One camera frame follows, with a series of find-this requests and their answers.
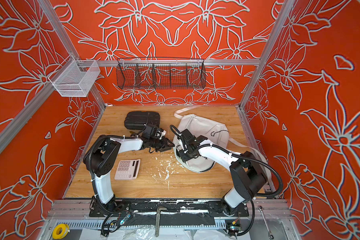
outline aluminum rail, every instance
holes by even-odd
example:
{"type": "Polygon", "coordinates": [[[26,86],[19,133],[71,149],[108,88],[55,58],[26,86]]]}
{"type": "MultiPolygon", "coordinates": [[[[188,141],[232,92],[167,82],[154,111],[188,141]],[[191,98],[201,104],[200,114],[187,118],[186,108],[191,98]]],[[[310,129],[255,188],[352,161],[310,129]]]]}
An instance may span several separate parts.
{"type": "MultiPolygon", "coordinates": [[[[89,67],[94,60],[78,60],[77,65],[81,67],[89,67]]],[[[171,60],[120,60],[108,61],[108,60],[97,60],[99,67],[116,67],[119,63],[128,64],[159,64],[159,63],[194,63],[202,60],[198,59],[171,59],[171,60]]],[[[235,66],[235,65],[249,65],[257,66],[260,63],[260,59],[206,59],[204,60],[205,66],[235,66]]]]}
{"type": "Polygon", "coordinates": [[[265,64],[267,63],[267,60],[268,60],[269,56],[271,55],[273,46],[275,45],[276,40],[278,39],[278,37],[281,33],[281,30],[283,29],[284,23],[285,23],[286,19],[288,18],[289,12],[291,11],[294,3],[295,3],[295,0],[286,0],[286,1],[284,1],[283,6],[281,7],[279,15],[276,18],[276,21],[275,21],[273,28],[271,30],[271,33],[269,35],[268,41],[266,42],[266,44],[264,46],[264,50],[261,53],[261,56],[260,56],[261,61],[259,62],[259,65],[256,67],[256,69],[254,70],[252,77],[250,79],[250,82],[246,86],[245,93],[240,101],[239,106],[240,106],[240,109],[242,109],[242,110],[244,109],[245,104],[248,102],[248,100],[252,94],[252,90],[256,85],[256,82],[259,80],[261,72],[265,68],[265,64]]]}

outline wooden table surface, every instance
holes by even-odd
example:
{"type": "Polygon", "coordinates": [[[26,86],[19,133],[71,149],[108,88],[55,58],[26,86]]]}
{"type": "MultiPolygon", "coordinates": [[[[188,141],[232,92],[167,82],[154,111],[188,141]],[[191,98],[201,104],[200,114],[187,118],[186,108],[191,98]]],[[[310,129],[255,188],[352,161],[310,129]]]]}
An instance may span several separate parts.
{"type": "MultiPolygon", "coordinates": [[[[166,137],[173,140],[171,124],[178,126],[180,119],[173,113],[182,106],[112,106],[107,107],[94,133],[90,147],[102,135],[130,135],[124,127],[125,116],[130,111],[155,111],[160,114],[160,127],[167,131],[166,137]]],[[[234,106],[201,106],[191,109],[186,114],[196,114],[211,120],[224,123],[230,136],[247,145],[236,107],[234,106]]],[[[229,142],[227,148],[236,152],[248,149],[229,142]]],[[[148,149],[129,151],[117,156],[111,170],[111,184],[116,197],[131,198],[221,198],[232,187],[231,174],[219,164],[204,173],[195,173],[184,168],[175,158],[174,152],[149,153],[148,149]],[[139,174],[134,180],[115,180],[115,172],[120,160],[141,159],[139,174]]],[[[92,197],[91,178],[84,164],[80,164],[66,197],[92,197]]]]}

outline red floral wall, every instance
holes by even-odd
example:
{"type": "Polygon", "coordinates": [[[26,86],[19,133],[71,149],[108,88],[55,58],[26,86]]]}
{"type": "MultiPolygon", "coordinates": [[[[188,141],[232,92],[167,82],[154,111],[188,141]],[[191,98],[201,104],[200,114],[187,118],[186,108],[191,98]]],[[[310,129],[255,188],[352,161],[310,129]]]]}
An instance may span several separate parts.
{"type": "Polygon", "coordinates": [[[0,132],[68,56],[35,0],[0,0],[0,132]]]}
{"type": "Polygon", "coordinates": [[[101,110],[56,91],[0,155],[0,239],[36,239],[61,199],[101,110]]]}
{"type": "Polygon", "coordinates": [[[296,1],[245,112],[302,238],[360,239],[360,0],[296,1]]]}
{"type": "MultiPolygon", "coordinates": [[[[173,56],[259,58],[282,1],[51,0],[82,59],[173,56]]],[[[254,66],[207,68],[203,90],[121,90],[116,71],[102,69],[96,86],[106,103],[237,104],[254,66]]]]}
{"type": "MultiPolygon", "coordinates": [[[[68,56],[34,0],[0,0],[0,132],[68,56]]],[[[0,239],[36,239],[101,110],[53,92],[0,155],[0,239]]]]}

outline calculator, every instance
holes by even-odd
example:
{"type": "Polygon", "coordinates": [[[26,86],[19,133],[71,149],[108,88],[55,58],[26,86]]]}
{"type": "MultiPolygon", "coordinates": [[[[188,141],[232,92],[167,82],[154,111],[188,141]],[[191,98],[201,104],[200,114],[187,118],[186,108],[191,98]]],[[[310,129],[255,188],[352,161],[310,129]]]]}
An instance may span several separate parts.
{"type": "Polygon", "coordinates": [[[121,160],[117,166],[115,180],[132,180],[139,173],[140,159],[121,160]]]}

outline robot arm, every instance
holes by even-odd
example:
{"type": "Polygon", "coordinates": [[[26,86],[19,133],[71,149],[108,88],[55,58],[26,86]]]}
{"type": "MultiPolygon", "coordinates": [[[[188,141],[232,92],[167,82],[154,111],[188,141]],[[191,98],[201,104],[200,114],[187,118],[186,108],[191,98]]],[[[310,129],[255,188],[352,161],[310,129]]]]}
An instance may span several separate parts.
{"type": "Polygon", "coordinates": [[[170,150],[174,144],[166,138],[165,131],[148,124],[144,130],[131,137],[101,135],[84,156],[83,162],[91,174],[95,197],[103,211],[115,212],[114,193],[111,188],[110,170],[119,153],[154,148],[156,152],[170,150]]]}
{"type": "Polygon", "coordinates": [[[257,160],[251,152],[232,152],[215,145],[204,136],[195,137],[187,129],[180,132],[173,125],[170,128],[179,140],[176,154],[183,162],[203,156],[231,172],[234,187],[221,199],[221,208],[225,214],[231,215],[240,203],[246,203],[255,196],[275,196],[281,193],[283,183],[278,173],[268,164],[257,160]],[[268,169],[278,178],[279,188],[271,194],[258,194],[268,181],[268,169]]]}
{"type": "MultiPolygon", "coordinates": [[[[221,209],[227,214],[234,213],[236,207],[242,202],[248,202],[267,182],[264,167],[277,174],[269,165],[256,160],[253,154],[245,152],[240,154],[224,149],[213,144],[204,136],[195,137],[187,129],[179,132],[171,125],[171,130],[178,136],[180,148],[176,154],[186,162],[194,157],[203,156],[210,158],[231,172],[234,187],[221,199],[221,209]]],[[[92,177],[95,197],[101,209],[107,213],[115,213],[117,206],[114,204],[115,195],[111,188],[110,170],[116,157],[121,152],[143,150],[153,147],[155,151],[167,151],[174,147],[164,135],[165,131],[153,125],[147,125],[133,137],[100,136],[91,149],[84,156],[83,162],[92,177]]],[[[283,189],[281,178],[279,188],[273,194],[278,195],[283,189]]]]}

